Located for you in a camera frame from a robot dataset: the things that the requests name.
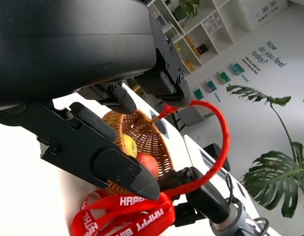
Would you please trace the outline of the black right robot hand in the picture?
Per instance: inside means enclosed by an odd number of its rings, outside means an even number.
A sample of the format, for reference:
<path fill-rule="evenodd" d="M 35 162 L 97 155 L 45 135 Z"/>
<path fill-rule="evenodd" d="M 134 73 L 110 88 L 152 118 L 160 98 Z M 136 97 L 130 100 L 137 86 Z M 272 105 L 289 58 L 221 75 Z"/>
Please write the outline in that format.
<path fill-rule="evenodd" d="M 200 179 L 203 174 L 195 167 L 186 167 L 178 172 L 170 171 L 161 176 L 157 182 L 160 190 L 175 189 L 181 185 Z M 219 224 L 230 216 L 230 206 L 220 192 L 210 182 L 185 194 L 187 202 L 174 206 L 175 227 L 195 223 L 197 220 L 209 219 Z"/>

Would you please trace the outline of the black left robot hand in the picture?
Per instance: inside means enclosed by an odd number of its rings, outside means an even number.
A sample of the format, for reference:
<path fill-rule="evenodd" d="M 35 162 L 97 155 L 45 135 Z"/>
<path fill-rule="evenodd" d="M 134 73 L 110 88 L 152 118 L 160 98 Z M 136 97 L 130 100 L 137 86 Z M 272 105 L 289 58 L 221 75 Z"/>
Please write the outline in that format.
<path fill-rule="evenodd" d="M 81 103 L 53 104 L 77 92 L 131 114 L 127 78 L 168 105 L 191 101 L 179 54 L 143 1 L 0 0 L 0 123 L 35 134 L 41 158 L 66 172 L 157 200 L 157 181 L 113 128 Z"/>

